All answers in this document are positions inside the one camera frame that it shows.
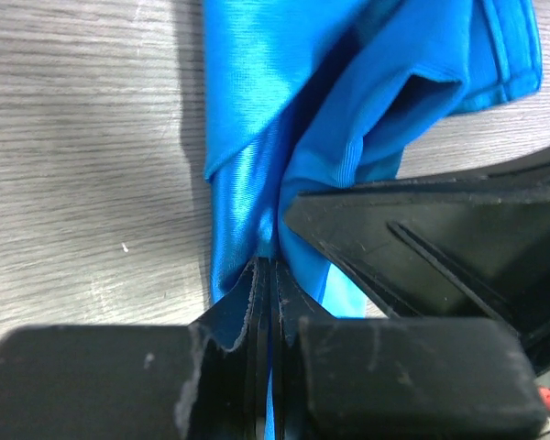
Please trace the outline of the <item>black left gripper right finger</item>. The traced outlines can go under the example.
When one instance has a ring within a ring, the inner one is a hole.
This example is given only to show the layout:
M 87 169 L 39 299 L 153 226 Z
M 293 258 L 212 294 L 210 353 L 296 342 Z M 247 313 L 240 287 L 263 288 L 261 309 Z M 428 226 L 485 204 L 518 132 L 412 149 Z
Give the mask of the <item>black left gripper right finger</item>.
M 549 411 L 518 341 L 482 318 L 342 319 L 276 262 L 279 439 L 534 439 Z

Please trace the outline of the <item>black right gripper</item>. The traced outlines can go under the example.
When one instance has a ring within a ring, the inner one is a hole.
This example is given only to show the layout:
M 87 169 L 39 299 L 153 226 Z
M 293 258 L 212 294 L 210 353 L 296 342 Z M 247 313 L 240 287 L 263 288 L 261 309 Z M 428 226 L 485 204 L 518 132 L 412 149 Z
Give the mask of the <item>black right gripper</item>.
M 550 147 L 489 166 L 485 175 L 528 204 L 503 222 L 511 251 L 500 254 L 489 285 L 510 300 L 536 382 L 550 401 Z M 542 437 L 550 439 L 550 418 Z

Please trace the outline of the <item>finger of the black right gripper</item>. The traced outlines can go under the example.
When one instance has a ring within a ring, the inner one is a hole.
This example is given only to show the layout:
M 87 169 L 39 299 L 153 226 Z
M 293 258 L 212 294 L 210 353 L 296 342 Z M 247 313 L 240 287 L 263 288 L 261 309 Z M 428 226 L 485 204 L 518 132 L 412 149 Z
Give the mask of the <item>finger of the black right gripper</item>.
M 485 316 L 527 348 L 550 340 L 550 181 L 305 194 L 284 221 L 386 314 Z

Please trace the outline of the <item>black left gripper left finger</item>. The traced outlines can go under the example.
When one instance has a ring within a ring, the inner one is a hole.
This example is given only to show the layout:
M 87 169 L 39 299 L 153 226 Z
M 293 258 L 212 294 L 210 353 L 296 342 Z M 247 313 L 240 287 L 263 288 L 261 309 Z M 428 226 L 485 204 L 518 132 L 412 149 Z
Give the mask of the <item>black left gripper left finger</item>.
M 0 439 L 261 439 L 270 266 L 187 325 L 43 325 L 0 340 Z

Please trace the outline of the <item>blue cloth napkin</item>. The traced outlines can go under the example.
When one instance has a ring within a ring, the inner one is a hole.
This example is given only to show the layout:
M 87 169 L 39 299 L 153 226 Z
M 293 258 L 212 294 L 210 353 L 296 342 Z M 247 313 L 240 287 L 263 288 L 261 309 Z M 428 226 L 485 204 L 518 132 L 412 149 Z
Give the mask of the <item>blue cloth napkin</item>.
M 364 293 L 285 225 L 294 197 L 391 180 L 438 121 L 543 77 L 529 1 L 207 1 L 204 31 L 212 298 L 282 259 L 338 318 Z

